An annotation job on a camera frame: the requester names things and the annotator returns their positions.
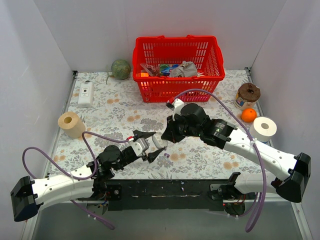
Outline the white earbud charging case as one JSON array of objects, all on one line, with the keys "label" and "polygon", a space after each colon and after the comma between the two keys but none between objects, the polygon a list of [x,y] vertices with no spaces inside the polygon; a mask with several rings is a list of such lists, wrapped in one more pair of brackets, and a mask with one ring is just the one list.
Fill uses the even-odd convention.
[{"label": "white earbud charging case", "polygon": [[162,135],[160,133],[155,133],[152,136],[152,141],[158,149],[167,148],[168,146],[168,141],[165,139],[162,139]]}]

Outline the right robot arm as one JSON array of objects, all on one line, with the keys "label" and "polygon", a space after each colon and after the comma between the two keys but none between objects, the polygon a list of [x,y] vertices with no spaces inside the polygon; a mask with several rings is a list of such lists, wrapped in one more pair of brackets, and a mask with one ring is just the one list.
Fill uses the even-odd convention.
[{"label": "right robot arm", "polygon": [[244,174],[234,172],[222,185],[213,185],[213,199],[232,200],[249,193],[278,194],[283,199],[300,203],[311,175],[311,157],[285,153],[248,135],[223,119],[211,119],[204,109],[195,104],[185,104],[180,99],[167,102],[173,113],[167,117],[167,127],[161,138],[179,143],[186,137],[197,137],[205,144],[240,155],[266,170]]}]

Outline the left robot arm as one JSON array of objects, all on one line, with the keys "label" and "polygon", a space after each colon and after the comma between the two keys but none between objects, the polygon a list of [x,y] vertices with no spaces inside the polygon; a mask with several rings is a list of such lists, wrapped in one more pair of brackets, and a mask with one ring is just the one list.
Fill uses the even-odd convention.
[{"label": "left robot arm", "polygon": [[40,210],[65,201],[119,200],[116,187],[107,184],[115,172],[138,159],[152,163],[168,146],[160,133],[138,130],[124,142],[128,147],[123,150],[109,145],[93,161],[73,171],[62,170],[60,175],[41,179],[30,175],[20,178],[10,192],[14,221],[26,221]]}]

